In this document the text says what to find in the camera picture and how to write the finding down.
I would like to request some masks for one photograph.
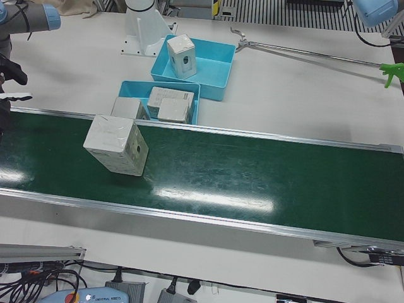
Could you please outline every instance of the white tabletop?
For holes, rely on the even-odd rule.
[[[236,44],[229,23],[176,20],[178,33]],[[354,33],[234,24],[248,39],[366,61],[393,62],[390,49]],[[122,56],[124,16],[62,19],[55,32],[13,36],[12,59],[29,84],[18,105],[108,114],[121,82],[151,81],[153,58]],[[378,34],[364,35],[385,42]],[[384,89],[376,69],[268,54],[236,54],[223,102],[201,100],[199,123],[306,138],[404,145],[404,100],[398,82]],[[403,290],[398,269],[360,269],[311,241],[138,218],[104,211],[0,201],[0,242],[82,246],[93,261],[344,302],[392,302]]]
[[[154,58],[123,56],[124,16],[99,14],[62,19],[54,32],[13,36],[12,59],[29,84],[5,89],[29,91],[19,106],[110,114],[124,80],[152,81]],[[176,19],[177,33],[237,44],[230,23]],[[249,40],[324,52],[364,61],[393,63],[390,48],[369,47],[354,33],[247,25],[233,27]],[[382,44],[378,34],[366,39]],[[235,55],[222,102],[201,100],[200,125],[278,133],[302,138],[404,146],[404,98],[398,80],[389,89],[376,68],[313,57],[244,49]]]

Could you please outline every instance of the blue plastic bin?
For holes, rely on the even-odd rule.
[[[149,101],[149,96],[154,86],[194,93],[194,109],[192,112],[191,124],[198,123],[199,93],[201,91],[201,86],[197,83],[123,81],[121,90],[119,91],[119,96],[139,98],[141,103],[145,106],[147,113],[150,115],[147,108],[147,102]]]
[[[191,39],[195,44],[196,75],[185,80],[175,76],[171,68],[167,40],[175,37],[168,35],[151,69],[155,81],[194,82],[201,85],[201,98],[222,101],[225,94],[230,70],[232,68],[235,46],[218,42]]]

